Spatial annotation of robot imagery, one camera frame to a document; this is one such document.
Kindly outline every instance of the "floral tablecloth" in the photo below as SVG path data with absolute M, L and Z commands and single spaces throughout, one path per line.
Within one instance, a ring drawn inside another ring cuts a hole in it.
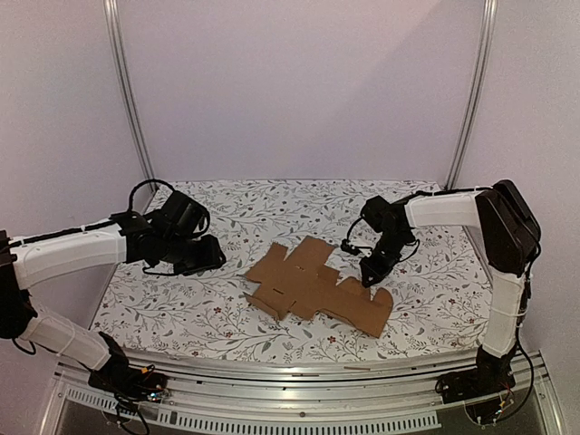
M 441 353 L 482 340 L 490 285 L 460 227 L 415 230 L 418 253 L 381 283 L 391 291 L 394 307 L 380 339 L 324 314 L 310 322 L 290 314 L 277 323 L 243 296 L 257 285 L 242 275 L 273 241 L 292 248 L 311 235 L 338 246 L 367 198 L 380 194 L 391 201 L 417 189 L 437 189 L 435 183 L 260 180 L 175 187 L 209 209 L 210 233 L 227 263 L 189 277 L 144 275 L 140 262 L 119 266 L 92 329 L 126 347 L 239 361 L 328 363 Z M 150 208 L 168 194 L 161 188 Z M 370 245 L 376 235 L 360 223 L 353 238 Z M 327 264 L 341 277 L 360 278 L 358 261 L 337 247 Z

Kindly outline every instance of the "cardboard tab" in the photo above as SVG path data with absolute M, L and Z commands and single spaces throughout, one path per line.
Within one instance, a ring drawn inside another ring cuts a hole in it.
M 248 280 L 260 283 L 246 300 L 277 320 L 288 313 L 310 320 L 322 312 L 380 337 L 391 315 L 391 293 L 380 288 L 371 299 L 369 289 L 352 276 L 337 285 L 339 272 L 324 264 L 333 250 L 323 240 L 306 237 L 285 260 L 287 248 L 273 243 L 246 272 Z

